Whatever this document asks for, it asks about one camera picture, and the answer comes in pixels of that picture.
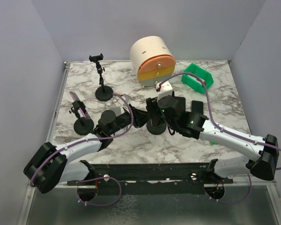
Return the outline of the silver folding phone stand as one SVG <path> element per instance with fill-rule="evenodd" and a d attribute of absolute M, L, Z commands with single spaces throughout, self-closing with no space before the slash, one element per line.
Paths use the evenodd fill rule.
<path fill-rule="evenodd" d="M 109 110 L 113 111 L 115 113 L 116 117 L 122 113 L 122 109 L 120 106 L 110 107 Z"/>

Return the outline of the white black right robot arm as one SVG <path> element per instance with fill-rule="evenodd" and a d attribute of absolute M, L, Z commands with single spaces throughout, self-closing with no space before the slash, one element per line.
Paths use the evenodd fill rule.
<path fill-rule="evenodd" d="M 250 173 L 253 176 L 272 181 L 276 172 L 279 152 L 277 138 L 252 136 L 230 128 L 214 125 L 207 116 L 186 111 L 185 98 L 171 95 L 162 98 L 147 98 L 148 118 L 155 127 L 159 121 L 165 123 L 174 133 L 188 138 L 215 142 L 241 153 L 240 157 L 213 159 L 206 171 L 206 179 L 217 183 L 222 178 Z"/>

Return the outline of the black round-base phone stand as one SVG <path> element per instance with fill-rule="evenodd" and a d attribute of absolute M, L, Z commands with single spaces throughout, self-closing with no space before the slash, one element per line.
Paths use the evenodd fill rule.
<path fill-rule="evenodd" d="M 156 126 L 152 125 L 152 120 L 147 122 L 147 130 L 153 135 L 161 135 L 165 132 L 167 125 L 163 119 L 160 119 Z"/>

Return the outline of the silver phone with dark screen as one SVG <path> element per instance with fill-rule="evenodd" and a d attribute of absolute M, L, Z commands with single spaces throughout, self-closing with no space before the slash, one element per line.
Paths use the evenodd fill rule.
<path fill-rule="evenodd" d="M 162 115 L 160 113 L 160 110 L 151 110 L 149 112 L 149 118 L 151 121 L 152 127 L 157 127 L 160 124 L 162 124 Z"/>

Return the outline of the black adjustable phone stand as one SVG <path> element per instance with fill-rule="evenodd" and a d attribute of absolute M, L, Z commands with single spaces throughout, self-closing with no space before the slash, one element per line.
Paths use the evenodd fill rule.
<path fill-rule="evenodd" d="M 112 98 L 113 96 L 113 89 L 109 86 L 105 86 L 104 84 L 104 79 L 103 79 L 103 72 L 105 69 L 101 66 L 100 61 L 102 61 L 104 58 L 103 54 L 101 53 L 100 55 L 96 56 L 89 56 L 89 61 L 93 62 L 96 64 L 96 70 L 97 73 L 99 74 L 99 87 L 95 91 L 95 97 L 97 100 L 101 102 L 108 101 Z"/>

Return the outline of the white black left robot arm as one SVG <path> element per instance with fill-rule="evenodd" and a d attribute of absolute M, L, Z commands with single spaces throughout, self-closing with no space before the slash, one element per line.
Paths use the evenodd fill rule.
<path fill-rule="evenodd" d="M 141 128 L 148 121 L 148 113 L 131 107 L 116 115 L 112 110 L 101 114 L 98 124 L 85 137 L 62 145 L 46 142 L 41 145 L 32 159 L 25 166 L 23 173 L 30 180 L 30 185 L 42 194 L 51 191 L 58 183 L 79 180 L 84 185 L 93 182 L 94 173 L 85 162 L 73 161 L 107 148 L 116 137 L 123 136 L 117 132 L 128 132 L 131 127 Z"/>

